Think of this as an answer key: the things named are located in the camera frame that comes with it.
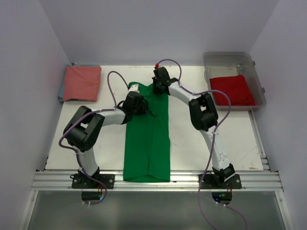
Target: folded green fabric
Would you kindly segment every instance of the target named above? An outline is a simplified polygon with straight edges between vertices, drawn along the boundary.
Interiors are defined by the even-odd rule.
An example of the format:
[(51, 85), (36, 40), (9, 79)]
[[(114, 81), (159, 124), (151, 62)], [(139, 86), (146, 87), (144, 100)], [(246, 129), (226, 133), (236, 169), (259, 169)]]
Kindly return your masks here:
[(138, 82), (151, 113), (135, 115), (127, 123), (124, 181), (170, 181), (170, 140), (168, 136), (168, 95), (154, 95), (153, 85)]

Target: folded red cloth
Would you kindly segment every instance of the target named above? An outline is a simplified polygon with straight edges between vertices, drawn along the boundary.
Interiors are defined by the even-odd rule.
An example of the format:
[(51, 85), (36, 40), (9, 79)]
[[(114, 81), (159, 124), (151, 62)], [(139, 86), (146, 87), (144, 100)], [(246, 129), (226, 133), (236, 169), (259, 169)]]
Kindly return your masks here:
[(100, 88), (100, 66), (67, 66), (63, 101), (76, 99), (96, 102)]
[[(224, 92), (230, 99), (231, 105), (257, 105), (253, 94), (243, 75), (210, 79), (211, 89)], [(227, 99), (220, 93), (214, 92), (217, 105), (228, 105)]]

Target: plastic bin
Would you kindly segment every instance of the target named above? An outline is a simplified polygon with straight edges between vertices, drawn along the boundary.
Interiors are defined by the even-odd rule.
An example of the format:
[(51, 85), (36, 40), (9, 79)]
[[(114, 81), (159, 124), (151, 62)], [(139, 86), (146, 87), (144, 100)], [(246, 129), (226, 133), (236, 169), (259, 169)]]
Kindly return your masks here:
[[(242, 74), (253, 94), (257, 105), (232, 106), (232, 111), (246, 111), (257, 109), (266, 104), (264, 89), (261, 87), (254, 62), (250, 55), (244, 52), (207, 52), (203, 55), (205, 65), (205, 80), (211, 89), (210, 79), (218, 77), (231, 77)], [(228, 106), (220, 106), (213, 101), (217, 110), (227, 110)]]

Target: purple cable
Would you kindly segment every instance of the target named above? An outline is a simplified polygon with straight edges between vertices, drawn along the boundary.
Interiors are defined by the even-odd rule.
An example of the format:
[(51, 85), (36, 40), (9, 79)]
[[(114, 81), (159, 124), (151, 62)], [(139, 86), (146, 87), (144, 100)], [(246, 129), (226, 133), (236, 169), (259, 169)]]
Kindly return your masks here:
[(122, 76), (120, 73), (118, 73), (118, 72), (116, 72), (116, 71), (114, 71), (114, 70), (110, 71), (110, 72), (107, 74), (107, 77), (106, 77), (107, 85), (108, 85), (108, 87), (109, 87), (110, 93), (111, 93), (112, 98), (113, 98), (113, 101), (114, 101), (114, 107), (116, 107), (116, 106), (117, 106), (116, 99), (115, 99), (114, 93), (112, 92), (112, 89), (111, 89), (111, 86), (110, 86), (110, 75), (111, 75), (111, 73), (116, 73), (116, 74), (118, 74), (118, 75), (123, 79), (123, 81), (125, 82), (127, 88), (128, 88), (128, 84), (127, 84), (127, 82), (125, 81), (125, 79), (123, 78), (123, 76)]
[[(200, 182), (200, 185), (198, 187), (198, 194), (197, 194), (198, 195), (197, 196), (198, 197), (198, 206), (200, 208), (202, 216), (205, 218), (205, 220), (208, 222), (208, 224), (211, 227), (213, 227), (215, 230), (218, 230), (218, 228), (209, 221), (209, 219), (207, 218), (207, 216), (205, 215), (205, 213), (202, 209), (202, 206), (201, 206), (201, 184), (202, 184), (202, 181), (205, 177), (206, 172), (208, 171), (209, 164), (210, 164), (210, 161), (211, 161), (211, 158), (212, 158), (212, 155), (213, 155), (213, 148), (214, 148), (214, 142), (215, 142), (215, 132), (216, 132), (217, 128), (222, 124), (222, 122), (224, 122), (225, 119), (228, 117), (230, 110), (231, 110), (231, 102), (230, 102), (229, 97), (224, 92), (219, 91), (219, 90), (207, 90), (207, 91), (203, 91), (203, 92), (193, 93), (193, 92), (189, 91), (188, 89), (184, 88), (180, 84), (180, 79), (181, 79), (181, 75), (182, 75), (182, 69), (181, 69), (180, 64), (178, 62), (176, 62), (175, 60), (172, 60), (172, 59), (163, 59), (163, 60), (159, 61), (158, 64), (160, 64), (163, 61), (172, 61), (172, 62), (174, 62), (178, 65), (179, 71), (180, 71), (179, 77), (178, 77), (178, 85), (179, 85), (180, 88), (182, 88), (187, 93), (192, 94), (192, 95), (201, 95), (201, 94), (204, 94), (204, 93), (207, 93), (207, 92), (218, 92), (218, 93), (221, 93), (224, 97), (226, 97), (226, 99), (228, 101), (228, 111), (227, 111), (226, 115), (223, 117), (223, 119), (217, 124), (217, 126), (215, 127), (215, 129), (213, 131), (212, 146), (211, 146), (211, 150), (210, 150), (209, 160), (208, 160), (207, 166), (205, 168), (205, 171), (203, 172), (203, 174), (201, 176), (201, 182)], [(242, 219), (244, 220), (244, 223), (245, 223), (245, 230), (248, 230), (248, 222), (247, 222), (245, 216), (239, 210), (235, 209), (234, 207), (231, 207), (231, 206), (226, 206), (226, 207), (229, 208), (230, 210), (235, 211), (236, 213), (238, 213), (242, 217)]]
[[(88, 117), (89, 115), (92, 115), (92, 114), (95, 114), (95, 113), (100, 113), (100, 112), (106, 112), (106, 111), (113, 111), (114, 109), (102, 109), (102, 110), (95, 110), (95, 111), (91, 111), (85, 115), (83, 115), (79, 120), (77, 120), (69, 129), (67, 129), (67, 131), (63, 134), (63, 136), (59, 139), (59, 146), (62, 147), (62, 148), (65, 148), (65, 149), (69, 149), (69, 150), (72, 150), (74, 151), (77, 155), (77, 162), (78, 162), (78, 165), (80, 166), (80, 168), (82, 168), (82, 172), (83, 174), (90, 180), (96, 182), (96, 183), (99, 183), (100, 185), (102, 185), (104, 187), (104, 189), (106, 190), (106, 185), (104, 183), (102, 183), (101, 181), (99, 180), (96, 180), (94, 179), (93, 177), (91, 177), (89, 174), (87, 174), (87, 172), (83, 169), (82, 165), (81, 165), (81, 162), (80, 162), (80, 159), (79, 159), (79, 152), (77, 149), (73, 148), (73, 147), (70, 147), (70, 146), (66, 146), (66, 145), (63, 145), (62, 144), (62, 141), (64, 140), (64, 138), (69, 134), (69, 132), (71, 132), (71, 130), (73, 128), (75, 128), (78, 124), (80, 124), (86, 117)], [(106, 192), (103, 196), (103, 198), (97, 202), (93, 202), (93, 203), (87, 203), (89, 205), (96, 205), (96, 204), (99, 204), (101, 201), (103, 201), (106, 197)]]

